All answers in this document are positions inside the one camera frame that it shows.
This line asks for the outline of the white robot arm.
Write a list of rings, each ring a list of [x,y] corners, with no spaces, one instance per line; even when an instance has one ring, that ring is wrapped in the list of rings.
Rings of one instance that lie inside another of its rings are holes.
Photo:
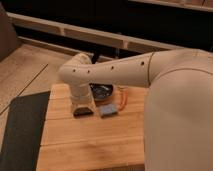
[[[147,87],[145,170],[213,171],[213,53],[177,49],[97,64],[80,53],[59,74],[76,104],[91,101],[91,83]]]

